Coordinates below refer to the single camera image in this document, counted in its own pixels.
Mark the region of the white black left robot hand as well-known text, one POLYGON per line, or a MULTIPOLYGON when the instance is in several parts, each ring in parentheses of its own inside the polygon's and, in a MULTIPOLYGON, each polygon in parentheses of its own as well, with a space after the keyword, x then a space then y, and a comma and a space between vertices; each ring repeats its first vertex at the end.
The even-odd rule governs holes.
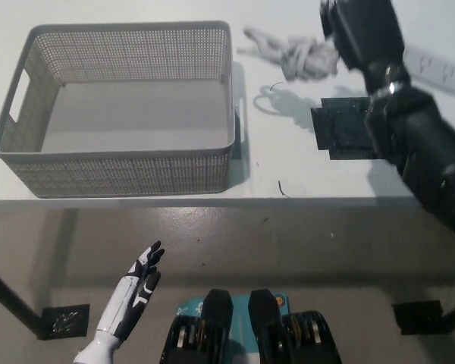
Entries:
POLYGON ((165 250, 161 241, 147 248, 118 282, 96 327, 120 342, 130 336, 156 289, 161 273, 156 265, 165 250))

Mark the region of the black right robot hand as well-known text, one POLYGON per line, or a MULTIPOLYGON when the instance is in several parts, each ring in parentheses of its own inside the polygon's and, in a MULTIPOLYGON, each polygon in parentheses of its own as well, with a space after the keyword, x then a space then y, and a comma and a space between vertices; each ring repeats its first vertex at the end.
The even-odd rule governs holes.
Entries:
POLYGON ((391 1, 322 1, 320 16, 324 36, 348 69, 403 60, 403 36, 391 1))

